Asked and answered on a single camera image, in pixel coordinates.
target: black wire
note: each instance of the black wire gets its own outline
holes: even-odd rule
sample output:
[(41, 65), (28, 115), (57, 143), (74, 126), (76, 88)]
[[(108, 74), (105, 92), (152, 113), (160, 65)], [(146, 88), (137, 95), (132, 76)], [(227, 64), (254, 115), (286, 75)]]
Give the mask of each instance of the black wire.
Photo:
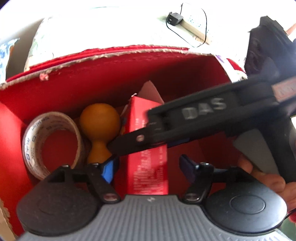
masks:
[(291, 212), (289, 212), (289, 213), (286, 215), (285, 219), (287, 219), (288, 217), (290, 217), (290, 215), (293, 214), (295, 211), (296, 211), (296, 208), (294, 208)]
[[(174, 30), (172, 30), (171, 28), (169, 28), (168, 27), (168, 17), (169, 17), (169, 15), (167, 16), (167, 18), (166, 18), (166, 21), (165, 21), (165, 24), (166, 24), (166, 26), (167, 26), (167, 28), (169, 29), (169, 30), (171, 30), (171, 31), (173, 31), (175, 34), (177, 34)], [(177, 34), (181, 39), (183, 39), (186, 43), (188, 43), (184, 38), (182, 38), (179, 34)], [(205, 43), (205, 41), (207, 40), (207, 15), (205, 14), (205, 40), (204, 40), (204, 42), (202, 43), (202, 44), (200, 44), (200, 45), (198, 45), (197, 47), (194, 47), (194, 46), (192, 46), (190, 43), (188, 43), (190, 46), (192, 46), (193, 48), (198, 48), (198, 47), (200, 47), (200, 46), (202, 46), (204, 43)]]

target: open red box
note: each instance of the open red box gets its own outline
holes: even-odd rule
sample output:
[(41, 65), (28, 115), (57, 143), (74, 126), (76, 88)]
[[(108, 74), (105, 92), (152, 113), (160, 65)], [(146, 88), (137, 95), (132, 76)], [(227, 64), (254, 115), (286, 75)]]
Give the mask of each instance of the open red box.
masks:
[[(47, 74), (48, 80), (40, 74)], [(17, 235), (23, 232), (15, 212), (17, 202), (36, 183), (25, 167), (21, 149), (30, 121), (49, 111), (75, 118), (85, 106), (96, 102), (125, 105), (148, 80), (165, 102), (230, 81), (212, 55), (191, 53), (186, 48), (137, 45), (86, 50), (54, 59), (0, 87), (0, 198)], [(168, 149), (170, 194), (181, 194), (188, 187), (178, 168), (178, 158), (184, 153), (220, 168), (235, 164), (239, 154), (223, 133)]]

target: human hand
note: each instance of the human hand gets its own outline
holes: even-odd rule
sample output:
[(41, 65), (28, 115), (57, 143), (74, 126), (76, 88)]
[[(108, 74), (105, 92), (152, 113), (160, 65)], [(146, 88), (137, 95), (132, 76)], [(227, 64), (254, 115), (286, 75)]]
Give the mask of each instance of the human hand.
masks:
[(286, 183), (280, 175), (259, 171), (244, 155), (240, 156), (237, 165), (280, 195), (285, 200), (288, 211), (296, 208), (296, 182)]

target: white lettering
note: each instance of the white lettering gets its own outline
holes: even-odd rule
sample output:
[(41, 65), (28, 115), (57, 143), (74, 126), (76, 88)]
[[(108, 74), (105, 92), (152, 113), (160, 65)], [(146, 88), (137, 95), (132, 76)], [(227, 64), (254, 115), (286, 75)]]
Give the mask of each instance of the white lettering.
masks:
[(198, 104), (198, 114), (206, 115), (208, 113), (214, 112), (208, 103)]
[(185, 120), (192, 120), (198, 117), (197, 110), (194, 107), (183, 108), (182, 114)]
[(221, 102), (222, 100), (224, 100), (223, 98), (214, 98), (211, 100), (211, 103), (213, 105), (216, 105), (216, 107), (214, 107), (214, 110), (224, 110), (226, 109), (227, 105), (224, 102)]

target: black handle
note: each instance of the black handle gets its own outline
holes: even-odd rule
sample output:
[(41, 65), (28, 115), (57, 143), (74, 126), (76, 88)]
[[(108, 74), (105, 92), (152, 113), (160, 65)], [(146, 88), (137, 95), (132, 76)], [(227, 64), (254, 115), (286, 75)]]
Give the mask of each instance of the black handle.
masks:
[(277, 119), (261, 127), (262, 133), (286, 183), (296, 181), (296, 130), (291, 118)]

